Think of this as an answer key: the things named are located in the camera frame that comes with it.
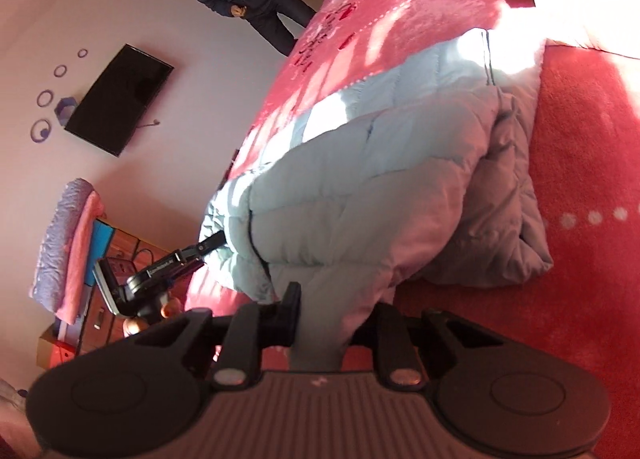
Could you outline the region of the light blue down jacket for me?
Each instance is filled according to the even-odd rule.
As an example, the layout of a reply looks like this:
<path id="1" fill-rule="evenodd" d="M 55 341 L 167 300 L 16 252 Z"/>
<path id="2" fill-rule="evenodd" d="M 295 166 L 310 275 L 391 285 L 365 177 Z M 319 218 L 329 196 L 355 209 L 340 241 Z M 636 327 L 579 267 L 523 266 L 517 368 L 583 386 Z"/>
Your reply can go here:
<path id="1" fill-rule="evenodd" d="M 201 236 L 221 286 L 302 311 L 288 360 L 341 367 L 399 283 L 518 285 L 551 268 L 529 175 L 544 40 L 472 29 L 318 102 L 229 179 Z"/>

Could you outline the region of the wooden cabinet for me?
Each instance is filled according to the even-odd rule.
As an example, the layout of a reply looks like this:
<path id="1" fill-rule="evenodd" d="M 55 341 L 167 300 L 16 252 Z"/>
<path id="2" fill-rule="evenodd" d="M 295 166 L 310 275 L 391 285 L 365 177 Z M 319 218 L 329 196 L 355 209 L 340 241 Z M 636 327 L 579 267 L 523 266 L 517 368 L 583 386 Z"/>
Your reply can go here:
<path id="1" fill-rule="evenodd" d="M 60 315 L 54 318 L 39 337 L 36 365 L 47 370 L 122 339 L 126 315 L 134 315 L 136 309 L 141 309 L 143 315 L 151 312 L 141 300 L 131 306 L 126 304 L 130 291 L 142 291 L 141 280 L 132 287 L 127 286 L 127 280 L 145 268 L 157 267 L 169 254 L 158 245 L 97 219 L 92 227 L 76 320 L 66 323 Z"/>

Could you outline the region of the purple folded blanket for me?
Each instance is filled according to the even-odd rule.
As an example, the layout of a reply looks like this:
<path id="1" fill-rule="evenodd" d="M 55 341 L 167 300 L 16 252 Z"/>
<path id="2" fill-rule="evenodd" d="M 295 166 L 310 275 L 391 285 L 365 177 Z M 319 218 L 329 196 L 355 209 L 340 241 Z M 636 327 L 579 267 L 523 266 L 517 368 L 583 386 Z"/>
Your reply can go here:
<path id="1" fill-rule="evenodd" d="M 44 233 L 29 295 L 50 313 L 63 304 L 70 246 L 93 190 L 83 178 L 68 182 Z"/>

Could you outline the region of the red heart print bed blanket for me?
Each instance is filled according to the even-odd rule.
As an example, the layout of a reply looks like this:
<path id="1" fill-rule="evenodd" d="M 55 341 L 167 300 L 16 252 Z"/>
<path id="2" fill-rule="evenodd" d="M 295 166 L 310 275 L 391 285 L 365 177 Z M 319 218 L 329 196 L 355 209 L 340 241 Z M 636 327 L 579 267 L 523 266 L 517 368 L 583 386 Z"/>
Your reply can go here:
<path id="1" fill-rule="evenodd" d="M 326 0 L 201 232 L 192 305 L 296 281 L 268 369 L 359 367 L 378 301 L 447 309 L 597 375 L 639 453 L 639 0 Z"/>

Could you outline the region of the black wall television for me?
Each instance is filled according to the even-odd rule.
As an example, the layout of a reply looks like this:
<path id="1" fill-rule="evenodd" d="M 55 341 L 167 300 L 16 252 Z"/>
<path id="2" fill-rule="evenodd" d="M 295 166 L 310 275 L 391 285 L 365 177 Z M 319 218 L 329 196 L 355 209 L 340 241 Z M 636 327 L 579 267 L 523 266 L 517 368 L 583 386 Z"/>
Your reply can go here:
<path id="1" fill-rule="evenodd" d="M 64 130 L 120 156 L 173 70 L 171 64 L 125 44 L 79 101 Z"/>

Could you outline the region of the purple hexagon wall shelf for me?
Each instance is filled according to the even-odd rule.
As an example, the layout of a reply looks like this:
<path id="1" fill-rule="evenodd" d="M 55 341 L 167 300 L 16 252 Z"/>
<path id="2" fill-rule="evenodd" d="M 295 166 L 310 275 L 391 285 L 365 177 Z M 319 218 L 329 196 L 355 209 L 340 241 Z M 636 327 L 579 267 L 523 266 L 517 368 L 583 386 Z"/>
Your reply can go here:
<path id="1" fill-rule="evenodd" d="M 66 127 L 70 117 L 73 115 L 75 109 L 78 106 L 78 102 L 75 97 L 64 97 L 54 107 L 54 113 L 58 123 L 62 127 Z"/>

